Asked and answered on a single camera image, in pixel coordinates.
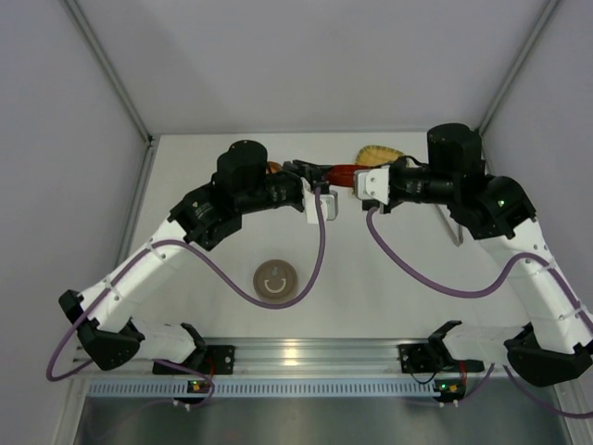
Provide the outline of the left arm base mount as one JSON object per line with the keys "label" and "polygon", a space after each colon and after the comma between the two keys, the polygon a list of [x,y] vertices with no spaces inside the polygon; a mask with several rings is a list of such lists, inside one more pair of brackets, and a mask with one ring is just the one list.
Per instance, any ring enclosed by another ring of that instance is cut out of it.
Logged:
{"label": "left arm base mount", "polygon": [[184,362],[173,367],[153,363],[153,375],[190,375],[190,370],[204,375],[232,375],[235,346],[229,344],[207,345],[204,350],[193,352]]}

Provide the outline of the metal tongs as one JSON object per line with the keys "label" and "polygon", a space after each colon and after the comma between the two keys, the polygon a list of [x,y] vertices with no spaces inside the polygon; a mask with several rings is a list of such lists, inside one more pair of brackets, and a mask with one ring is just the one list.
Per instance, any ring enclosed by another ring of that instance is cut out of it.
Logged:
{"label": "metal tongs", "polygon": [[446,214],[447,208],[441,205],[434,205],[435,214],[445,229],[445,232],[455,247],[460,247],[464,242],[463,228]]}

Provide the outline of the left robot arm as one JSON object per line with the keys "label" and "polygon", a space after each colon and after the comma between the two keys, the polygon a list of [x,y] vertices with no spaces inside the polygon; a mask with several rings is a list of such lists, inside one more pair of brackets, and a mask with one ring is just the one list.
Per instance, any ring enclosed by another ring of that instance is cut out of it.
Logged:
{"label": "left robot arm", "polygon": [[[302,160],[285,162],[273,171],[264,145],[240,140],[217,159],[207,184],[188,192],[154,234],[131,257],[96,285],[66,291],[58,300],[90,358],[103,371],[132,360],[191,374],[199,369],[207,343],[188,323],[147,324],[134,314],[151,292],[160,287],[193,257],[202,260],[242,299],[264,309],[282,310],[297,305],[319,277],[326,246],[325,223],[335,217],[336,201],[329,188],[328,165]],[[304,288],[284,303],[268,303],[243,291],[209,257],[208,252],[242,228],[245,215],[291,207],[306,214],[319,227],[319,247],[311,277]]]}

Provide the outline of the beige lid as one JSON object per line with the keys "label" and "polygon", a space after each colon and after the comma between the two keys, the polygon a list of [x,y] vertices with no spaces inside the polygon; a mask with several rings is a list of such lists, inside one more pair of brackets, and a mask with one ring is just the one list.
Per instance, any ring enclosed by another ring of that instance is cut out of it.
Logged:
{"label": "beige lid", "polygon": [[297,295],[297,285],[296,269],[283,260],[265,261],[253,275],[253,287],[258,297]]}

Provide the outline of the red steel container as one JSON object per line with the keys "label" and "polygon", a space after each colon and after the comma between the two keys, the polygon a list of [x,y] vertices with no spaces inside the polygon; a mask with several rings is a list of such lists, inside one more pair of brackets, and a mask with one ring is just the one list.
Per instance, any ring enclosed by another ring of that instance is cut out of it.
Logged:
{"label": "red steel container", "polygon": [[267,174],[275,174],[277,172],[280,172],[282,170],[282,165],[274,162],[274,161],[269,161],[267,163]]}

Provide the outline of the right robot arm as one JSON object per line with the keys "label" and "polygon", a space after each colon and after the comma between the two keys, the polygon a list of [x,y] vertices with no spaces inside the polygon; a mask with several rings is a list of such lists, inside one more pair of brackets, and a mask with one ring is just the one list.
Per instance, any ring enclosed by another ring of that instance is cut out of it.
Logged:
{"label": "right robot arm", "polygon": [[539,388],[580,377],[592,366],[592,317],[547,247],[526,192],[512,178],[487,172],[482,137],[467,125],[437,125],[426,139],[426,162],[405,156],[380,168],[384,212],[408,202],[446,206],[501,271],[483,289],[460,290],[428,279],[400,257],[395,263],[460,299],[482,299],[509,285],[527,317],[525,324],[507,327],[447,322],[429,336],[432,349],[442,363],[505,366]]}

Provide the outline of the red lid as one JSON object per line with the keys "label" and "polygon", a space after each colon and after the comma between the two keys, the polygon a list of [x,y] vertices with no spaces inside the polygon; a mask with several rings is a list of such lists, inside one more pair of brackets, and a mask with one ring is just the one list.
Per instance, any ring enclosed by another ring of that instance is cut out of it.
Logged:
{"label": "red lid", "polygon": [[359,164],[336,164],[326,173],[326,181],[330,185],[353,189],[355,186],[355,173],[365,170]]}

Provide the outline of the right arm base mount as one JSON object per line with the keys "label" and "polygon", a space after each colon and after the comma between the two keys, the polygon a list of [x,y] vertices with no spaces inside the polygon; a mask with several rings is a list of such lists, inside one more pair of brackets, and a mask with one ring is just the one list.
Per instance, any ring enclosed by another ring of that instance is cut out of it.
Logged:
{"label": "right arm base mount", "polygon": [[486,369],[481,361],[457,361],[441,347],[426,342],[400,344],[397,346],[399,362],[405,374],[433,374],[433,373],[481,373]]}

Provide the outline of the beige steel container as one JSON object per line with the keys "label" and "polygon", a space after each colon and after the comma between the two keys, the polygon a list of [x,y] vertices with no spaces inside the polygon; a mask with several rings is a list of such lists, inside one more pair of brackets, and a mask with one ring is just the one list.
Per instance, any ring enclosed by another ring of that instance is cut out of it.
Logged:
{"label": "beige steel container", "polygon": [[281,295],[281,296],[259,296],[259,300],[272,307],[286,306],[296,298],[296,294]]}

